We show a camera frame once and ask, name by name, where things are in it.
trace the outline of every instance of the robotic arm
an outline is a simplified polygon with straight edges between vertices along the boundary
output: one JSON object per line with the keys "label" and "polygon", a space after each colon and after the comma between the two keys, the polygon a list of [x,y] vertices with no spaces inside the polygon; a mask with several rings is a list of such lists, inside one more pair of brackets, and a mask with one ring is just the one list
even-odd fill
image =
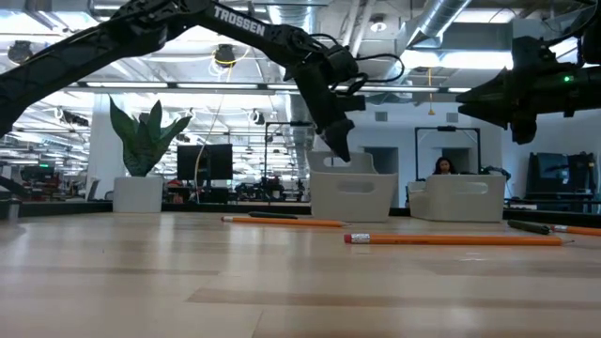
{"label": "robotic arm", "polygon": [[[457,95],[459,113],[511,127],[513,141],[523,145],[534,139],[539,114],[572,117],[577,110],[601,107],[601,67],[583,68],[585,62],[601,64],[601,6],[582,12],[575,23],[573,33],[550,41],[514,39],[513,69]],[[578,39],[578,62],[560,63],[549,47],[571,37]]]}
{"label": "robotic arm", "polygon": [[347,134],[354,124],[345,112],[364,110],[365,100],[352,93],[339,95],[333,88],[365,74],[348,49],[326,47],[300,28],[266,24],[213,0],[131,0],[111,20],[1,74],[0,136],[11,131],[29,105],[118,59],[156,52],[197,25],[255,47],[283,66],[285,81],[295,80],[316,132],[336,155],[350,161]]}

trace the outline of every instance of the wooden table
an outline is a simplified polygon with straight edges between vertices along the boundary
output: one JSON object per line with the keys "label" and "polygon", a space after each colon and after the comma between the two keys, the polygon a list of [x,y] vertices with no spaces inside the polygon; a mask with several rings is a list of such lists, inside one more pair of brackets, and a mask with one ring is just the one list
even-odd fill
{"label": "wooden table", "polygon": [[601,238],[345,245],[345,232],[520,234],[396,218],[350,229],[111,213],[0,225],[3,338],[600,337]]}

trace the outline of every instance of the person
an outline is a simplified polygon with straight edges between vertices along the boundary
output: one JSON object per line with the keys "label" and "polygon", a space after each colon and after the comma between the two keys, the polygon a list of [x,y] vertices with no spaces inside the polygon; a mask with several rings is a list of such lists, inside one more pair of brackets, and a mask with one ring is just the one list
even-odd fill
{"label": "person", "polygon": [[436,167],[434,168],[433,175],[450,175],[450,174],[457,174],[455,167],[453,166],[453,163],[451,162],[451,160],[449,160],[445,157],[440,157],[436,161]]}

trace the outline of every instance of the black robotic arm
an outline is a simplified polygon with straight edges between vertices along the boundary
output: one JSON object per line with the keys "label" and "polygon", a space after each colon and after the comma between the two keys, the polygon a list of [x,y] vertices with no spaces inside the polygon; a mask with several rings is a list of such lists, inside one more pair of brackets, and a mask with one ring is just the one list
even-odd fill
{"label": "black robotic arm", "polygon": [[187,29],[203,26],[261,50],[294,79],[316,132],[344,161],[347,134],[354,128],[345,112],[364,110],[364,98],[331,90],[362,76],[347,48],[326,47],[298,27],[267,24],[212,0],[131,0],[111,20],[79,32],[0,75],[0,136],[12,129],[31,104],[124,57],[160,50]]}

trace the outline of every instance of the white storage basket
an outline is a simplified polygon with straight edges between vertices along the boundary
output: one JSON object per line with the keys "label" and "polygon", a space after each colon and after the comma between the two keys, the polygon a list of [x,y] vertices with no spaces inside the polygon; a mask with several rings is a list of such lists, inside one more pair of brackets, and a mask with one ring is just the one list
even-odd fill
{"label": "white storage basket", "polygon": [[367,153],[351,153],[350,165],[345,166],[327,166],[325,161],[331,158],[327,151],[307,153],[313,216],[343,222],[386,222],[398,174],[378,174]]}
{"label": "white storage basket", "polygon": [[408,185],[411,216],[428,221],[500,222],[505,177],[433,175]]}

